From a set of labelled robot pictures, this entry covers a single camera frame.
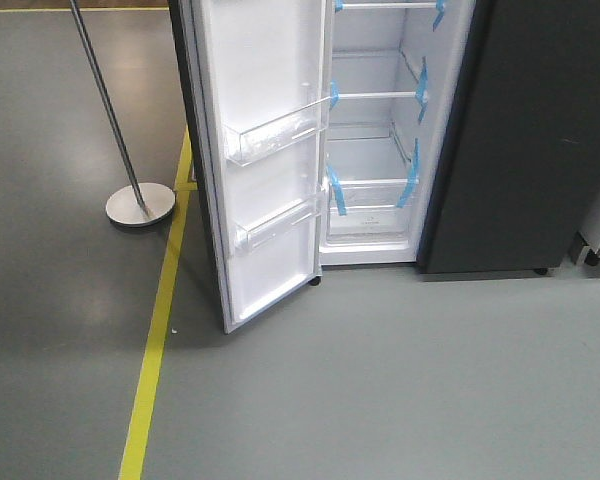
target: refrigerator foot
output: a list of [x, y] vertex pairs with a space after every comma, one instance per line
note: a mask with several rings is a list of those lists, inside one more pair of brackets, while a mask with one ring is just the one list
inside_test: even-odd
[[590, 267], [596, 267], [598, 266], [598, 263], [600, 263], [600, 257], [598, 257], [593, 250], [589, 250], [587, 257], [584, 259], [584, 263]]

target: gray floor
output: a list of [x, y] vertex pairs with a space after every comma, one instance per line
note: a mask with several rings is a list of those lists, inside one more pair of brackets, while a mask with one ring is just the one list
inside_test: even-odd
[[[134, 48], [153, 52], [162, 39], [167, 61], [163, 16], [102, 15], [101, 42], [122, 30], [107, 22], [122, 22], [136, 32]], [[138, 20], [146, 18], [155, 23]], [[66, 27], [58, 43], [74, 50], [60, 62], [72, 66], [62, 81], [45, 80], [51, 67], [38, 62], [15, 75], [20, 63], [3, 62], [18, 54], [26, 64], [38, 47], [4, 38], [0, 25], [0, 478], [115, 478], [166, 225], [130, 235], [98, 210], [124, 178], [107, 167], [114, 146], [104, 119], [92, 120], [101, 118], [95, 90], [86, 65], [78, 68], [70, 25], [0, 21], [22, 22], [20, 39]], [[108, 62], [121, 62], [108, 51]], [[138, 55], [131, 65], [159, 64]], [[136, 131], [130, 143], [153, 145], [136, 150], [138, 163], [165, 183], [182, 125], [168, 69], [162, 100], [126, 97], [118, 84]], [[34, 95], [31, 76], [36, 88], [64, 86]], [[90, 92], [79, 110], [69, 107], [73, 82]], [[23, 92], [14, 99], [14, 90]], [[149, 103], [139, 107], [138, 97]], [[40, 121], [49, 102], [57, 113]], [[73, 115], [77, 128], [63, 121]], [[155, 115], [153, 140], [137, 133], [136, 122]], [[57, 129], [57, 145], [41, 140]], [[99, 148], [106, 155], [79, 161]], [[57, 171], [67, 157], [79, 182], [74, 169]], [[24, 190], [32, 179], [36, 188]], [[600, 480], [600, 266], [565, 264], [547, 278], [327, 271], [319, 287], [225, 336], [204, 252], [194, 194], [144, 478]]]
[[[85, 13], [138, 177], [184, 134], [167, 12]], [[104, 214], [124, 168], [69, 13], [0, 13], [0, 479], [116, 478], [169, 223]]]

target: blue tape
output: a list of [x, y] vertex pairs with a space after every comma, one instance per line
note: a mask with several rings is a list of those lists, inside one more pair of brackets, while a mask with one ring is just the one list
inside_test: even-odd
[[416, 90], [416, 100], [420, 104], [420, 115], [418, 115], [418, 123], [422, 123], [424, 115], [427, 113], [427, 105], [429, 103], [428, 88], [429, 86], [429, 71], [427, 70], [427, 58], [422, 57], [422, 72], [420, 73], [420, 80], [418, 81], [418, 88]]
[[331, 80], [331, 105], [329, 108], [335, 107], [338, 100], [340, 100], [340, 89], [338, 88], [336, 81]]
[[344, 201], [344, 192], [342, 191], [342, 185], [338, 180], [338, 175], [335, 170], [327, 165], [327, 174], [329, 175], [329, 183], [333, 188], [333, 195], [336, 198], [336, 205], [338, 206], [338, 214], [344, 217], [347, 214], [347, 205]]
[[413, 148], [413, 156], [411, 158], [411, 170], [407, 175], [407, 185], [404, 187], [400, 200], [396, 204], [398, 208], [404, 208], [413, 194], [413, 191], [418, 186], [418, 176], [420, 175], [420, 142], [416, 138], [416, 146]]
[[438, 10], [438, 16], [433, 22], [433, 31], [436, 31], [438, 25], [442, 23], [442, 19], [444, 18], [444, 14], [447, 12], [447, 2], [446, 0], [436, 0], [436, 10]]

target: refrigerator shelf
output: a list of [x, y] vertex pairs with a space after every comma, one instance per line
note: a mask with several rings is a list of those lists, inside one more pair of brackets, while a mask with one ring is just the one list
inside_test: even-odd
[[338, 11], [340, 10], [376, 10], [376, 9], [428, 9], [436, 8], [436, 2], [341, 2]]
[[327, 143], [328, 163], [337, 175], [329, 185], [327, 242], [404, 241], [414, 195], [403, 202], [401, 197], [417, 186], [418, 177], [397, 137]]
[[237, 131], [224, 125], [224, 154], [244, 167], [327, 128], [330, 97], [310, 103], [266, 123]]
[[404, 99], [416, 100], [418, 120], [424, 117], [429, 101], [425, 58], [416, 73], [400, 50], [338, 52], [333, 55], [332, 78], [331, 108], [338, 123], [346, 117], [355, 122], [371, 112], [389, 111], [391, 102]]
[[236, 224], [236, 254], [249, 254], [295, 226], [317, 217], [321, 212], [323, 197], [324, 192], [320, 189], [315, 195], [283, 207], [258, 222], [246, 226]]
[[333, 54], [339, 100], [415, 98], [418, 78], [398, 50]]

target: white appliance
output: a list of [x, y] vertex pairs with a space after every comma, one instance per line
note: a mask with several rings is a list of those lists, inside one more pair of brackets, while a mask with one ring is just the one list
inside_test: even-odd
[[323, 265], [415, 261], [474, 3], [172, 2], [226, 332]]

